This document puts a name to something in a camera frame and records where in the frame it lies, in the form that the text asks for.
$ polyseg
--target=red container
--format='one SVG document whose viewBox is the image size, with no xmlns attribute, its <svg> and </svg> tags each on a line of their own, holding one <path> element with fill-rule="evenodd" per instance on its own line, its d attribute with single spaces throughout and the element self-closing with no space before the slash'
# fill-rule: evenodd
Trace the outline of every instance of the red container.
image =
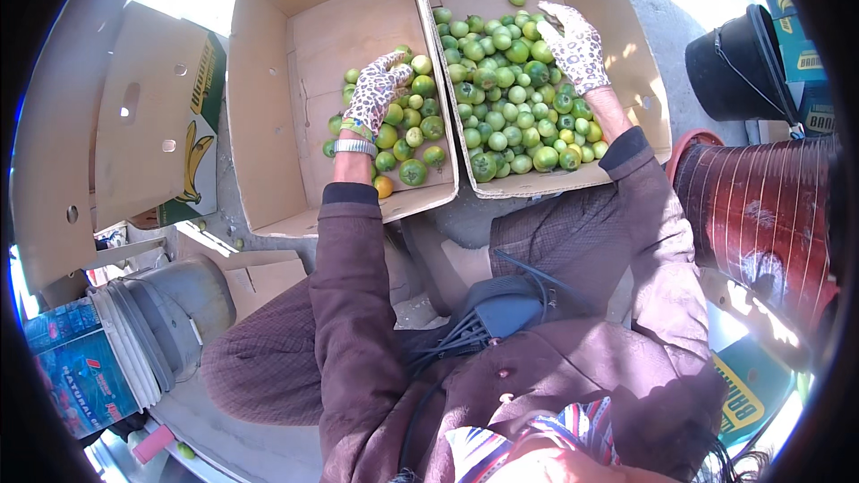
<svg viewBox="0 0 859 483">
<path fill-rule="evenodd" d="M 826 202 L 832 137 L 680 155 L 674 190 L 693 227 L 696 263 L 752 289 L 812 339 L 838 292 L 829 277 Z"/>
</svg>

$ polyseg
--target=yellow banana logo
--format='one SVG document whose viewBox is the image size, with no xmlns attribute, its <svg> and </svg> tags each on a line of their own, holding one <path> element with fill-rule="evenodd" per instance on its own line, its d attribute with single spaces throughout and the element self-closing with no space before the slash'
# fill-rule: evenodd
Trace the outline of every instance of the yellow banana logo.
<svg viewBox="0 0 859 483">
<path fill-rule="evenodd" d="M 200 166 L 203 155 L 206 155 L 206 150 L 209 149 L 215 137 L 210 134 L 209 136 L 203 136 L 195 144 L 194 139 L 196 138 L 197 121 L 191 120 L 191 123 L 188 124 L 188 133 L 185 137 L 185 190 L 176 199 L 185 203 L 193 202 L 199 204 L 203 196 L 197 192 L 197 188 L 194 186 L 194 177 L 197 175 L 197 167 Z"/>
<path fill-rule="evenodd" d="M 782 12 L 787 10 L 790 7 L 793 7 L 794 2 L 792 0 L 778 0 L 778 7 L 782 8 Z"/>
</svg>

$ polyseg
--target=silver wristwatch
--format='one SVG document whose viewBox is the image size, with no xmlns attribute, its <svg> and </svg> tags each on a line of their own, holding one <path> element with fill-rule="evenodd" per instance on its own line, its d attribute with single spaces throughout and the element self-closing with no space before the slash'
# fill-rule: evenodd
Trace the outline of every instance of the silver wristwatch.
<svg viewBox="0 0 859 483">
<path fill-rule="evenodd" d="M 375 158 L 379 150 L 376 148 L 374 143 L 367 140 L 345 139 L 334 141 L 334 152 L 367 153 L 372 158 Z"/>
</svg>

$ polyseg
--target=black bucket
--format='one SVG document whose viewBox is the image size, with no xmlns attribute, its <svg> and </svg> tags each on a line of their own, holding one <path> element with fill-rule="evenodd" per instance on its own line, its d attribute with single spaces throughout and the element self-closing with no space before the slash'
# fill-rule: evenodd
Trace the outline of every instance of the black bucket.
<svg viewBox="0 0 859 483">
<path fill-rule="evenodd" d="M 749 5 L 743 17 L 686 45 L 686 74 L 698 102 L 717 122 L 799 122 L 772 17 L 761 5 Z"/>
</svg>

